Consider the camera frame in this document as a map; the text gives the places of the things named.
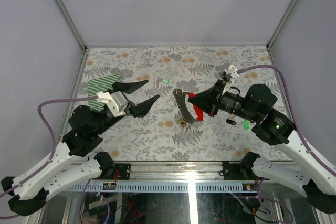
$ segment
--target red saw handle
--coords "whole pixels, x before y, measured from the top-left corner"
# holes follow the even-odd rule
[[[191,92],[189,94],[189,97],[196,97],[196,94],[194,94],[193,92]],[[196,105],[194,105],[194,110],[196,112],[196,115],[197,115],[197,119],[201,122],[203,121],[203,110],[201,110],[199,107],[197,107]]]

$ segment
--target floral tablecloth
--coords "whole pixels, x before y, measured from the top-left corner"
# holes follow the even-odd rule
[[[105,132],[96,151],[107,151],[115,160],[156,161],[222,161],[240,160],[253,151],[270,160],[288,157],[262,142],[243,120],[225,112],[214,118],[205,115],[186,130],[179,126],[178,108],[172,99],[174,88],[198,93],[210,88],[230,62],[238,69],[256,64],[270,64],[265,47],[157,47],[157,48],[91,48],[78,97],[87,96],[87,83],[113,74],[122,81],[149,80],[128,95],[141,102],[156,94],[161,97],[143,119],[127,117]],[[249,86],[265,83],[278,97],[275,108],[285,113],[280,90],[271,69],[243,74],[235,83],[245,95]],[[227,124],[233,119],[236,125]]]

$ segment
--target white wall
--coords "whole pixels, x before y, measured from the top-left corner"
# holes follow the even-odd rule
[[[336,165],[336,0],[299,0],[273,54],[306,138]]]
[[[0,0],[0,48],[2,179],[20,175],[49,153],[50,136],[37,106],[68,97],[81,50],[53,0]],[[64,108],[43,109],[55,132]],[[0,199],[0,216],[12,215],[9,199]]]
[[[266,44],[290,0],[63,0],[88,45]]]

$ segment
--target robotic arm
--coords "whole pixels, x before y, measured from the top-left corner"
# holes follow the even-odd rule
[[[277,97],[265,84],[252,85],[245,97],[227,92],[239,77],[237,68],[228,66],[210,89],[189,98],[188,102],[199,107],[209,116],[219,110],[256,123],[252,131],[262,141],[276,147],[289,156],[303,172],[297,172],[281,165],[273,164],[256,153],[249,152],[242,159],[240,169],[243,173],[253,173],[279,182],[307,198],[317,209],[333,214],[336,212],[336,167],[323,157],[308,142],[307,150],[296,131],[296,126],[284,114],[273,109]],[[321,162],[312,155],[313,152]]]
[[[97,111],[86,105],[80,105],[68,120],[72,129],[57,144],[53,155],[47,155],[33,168],[17,177],[5,177],[1,180],[4,191],[14,189],[9,206],[12,212],[28,216],[41,209],[47,201],[61,191],[85,180],[108,178],[114,172],[115,164],[107,152],[99,152],[83,165],[61,173],[67,165],[79,160],[93,151],[101,142],[99,136],[125,116],[142,118],[149,112],[156,95],[135,105],[124,95],[131,94],[148,81],[121,83],[112,85],[113,89],[99,92],[97,100],[105,103],[103,110]],[[45,163],[48,165],[38,172]],[[34,174],[27,182],[23,180]]]

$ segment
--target striped cloth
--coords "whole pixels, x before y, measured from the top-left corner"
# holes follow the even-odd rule
[[[107,76],[99,79],[88,81],[88,95],[96,95],[98,92],[106,92],[108,89],[112,89],[112,84],[121,81],[121,75],[116,74],[114,76]],[[96,100],[89,101],[89,106],[96,110],[102,110],[105,103],[97,102]]]

